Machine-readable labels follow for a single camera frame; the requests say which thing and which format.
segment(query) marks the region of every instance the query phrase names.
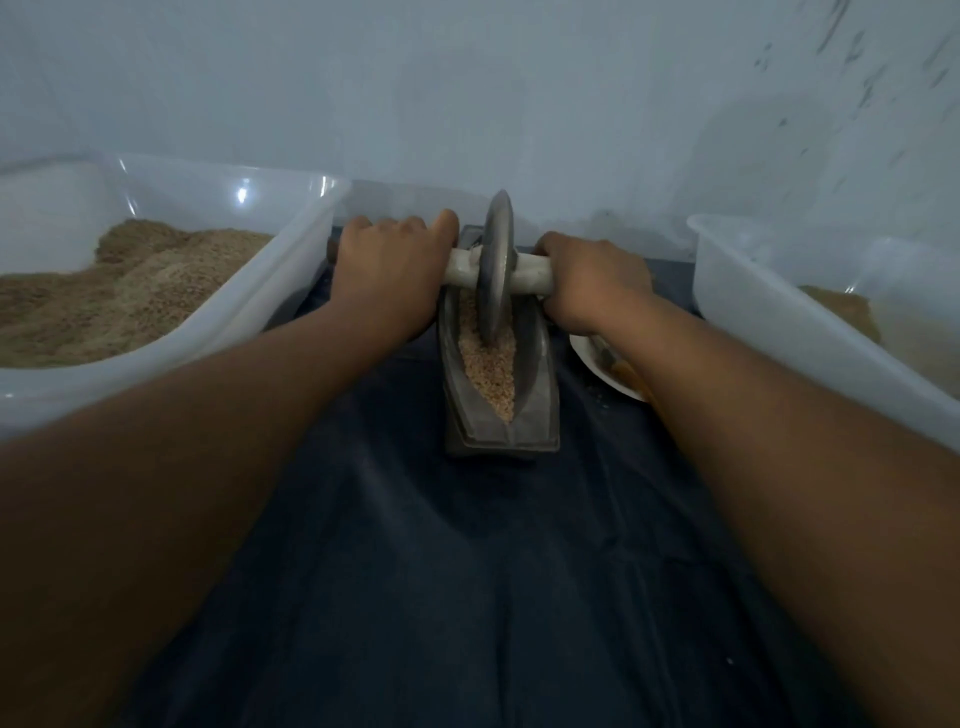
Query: dark blue cloth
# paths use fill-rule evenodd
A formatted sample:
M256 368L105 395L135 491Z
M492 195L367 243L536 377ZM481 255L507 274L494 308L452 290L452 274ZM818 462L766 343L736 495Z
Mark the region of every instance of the dark blue cloth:
M531 463L444 455L433 330L337 399L130 718L859 724L652 411L554 351L561 450Z

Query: grinding wheel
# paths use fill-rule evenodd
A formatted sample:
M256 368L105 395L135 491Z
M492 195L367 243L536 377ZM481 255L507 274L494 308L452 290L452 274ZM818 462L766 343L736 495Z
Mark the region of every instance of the grinding wheel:
M507 190L501 189L490 202L480 245L480 272L477 277L477 328L487 346L510 319L510 278L516 268L514 248L514 206Z

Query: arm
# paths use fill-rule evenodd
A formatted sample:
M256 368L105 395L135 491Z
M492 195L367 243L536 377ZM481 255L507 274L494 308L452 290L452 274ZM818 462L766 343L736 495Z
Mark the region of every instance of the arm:
M459 224L344 231L331 301L0 447L0 723L101 717L225 571L303 432L429 322Z
M885 726L960 723L960 457L653 295L556 233L561 326L645 380L756 570Z

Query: white wall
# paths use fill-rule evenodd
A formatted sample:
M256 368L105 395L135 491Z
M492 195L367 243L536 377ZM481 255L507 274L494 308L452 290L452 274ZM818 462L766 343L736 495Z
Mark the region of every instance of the white wall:
M425 185L478 204L504 186L530 235L648 249L688 213L730 212L960 246L955 0L5 0L0 12L30 42L0 76L0 154L19 134L59 138L65 119L82 146L414 185L364 187L373 215L430 207ZM10 73L26 85L12 95Z
M73 151L81 141L40 69L36 46L0 5L0 163Z

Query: white plastic bin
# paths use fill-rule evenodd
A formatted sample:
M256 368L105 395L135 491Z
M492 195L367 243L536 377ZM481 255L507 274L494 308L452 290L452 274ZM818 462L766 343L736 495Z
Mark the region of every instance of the white plastic bin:
M693 295L708 321L960 452L960 401L904 363L960 381L960 255L850 228L688 222L700 235ZM884 345L904 361L797 288L805 284L870 299Z
M53 420L256 335L302 301L324 263L345 180L142 155L84 155L0 168L0 273L75 271L127 218L275 237L179 327L82 366L0 369L0 437Z

